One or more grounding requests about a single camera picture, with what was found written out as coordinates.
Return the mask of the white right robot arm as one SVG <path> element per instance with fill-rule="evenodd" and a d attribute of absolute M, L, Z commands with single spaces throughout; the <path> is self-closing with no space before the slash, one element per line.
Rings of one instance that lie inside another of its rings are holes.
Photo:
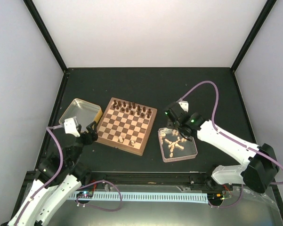
<path fill-rule="evenodd" d="M 242 140 L 222 128 L 213 125 L 211 120 L 200 114 L 190 114 L 177 102 L 165 109 L 172 125 L 185 139 L 191 137 L 206 142 L 223 151 L 238 164 L 217 166 L 205 177 L 205 185 L 210 190 L 223 184 L 243 184 L 257 193 L 264 193 L 279 171 L 275 164 L 276 156 L 272 146 L 261 146 Z"/>

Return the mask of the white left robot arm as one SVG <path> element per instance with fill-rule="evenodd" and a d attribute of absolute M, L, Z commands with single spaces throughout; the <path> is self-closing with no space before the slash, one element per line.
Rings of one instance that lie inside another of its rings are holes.
<path fill-rule="evenodd" d="M 75 136 L 73 145 L 61 147 L 52 132 L 59 128 Z M 91 170 L 79 159 L 83 148 L 97 141 L 97 123 L 93 121 L 81 132 L 81 125 L 69 118 L 46 130 L 56 143 L 58 155 L 49 155 L 39 165 L 27 197 L 13 218 L 4 223 L 6 226 L 45 226 L 71 193 L 91 184 Z"/>

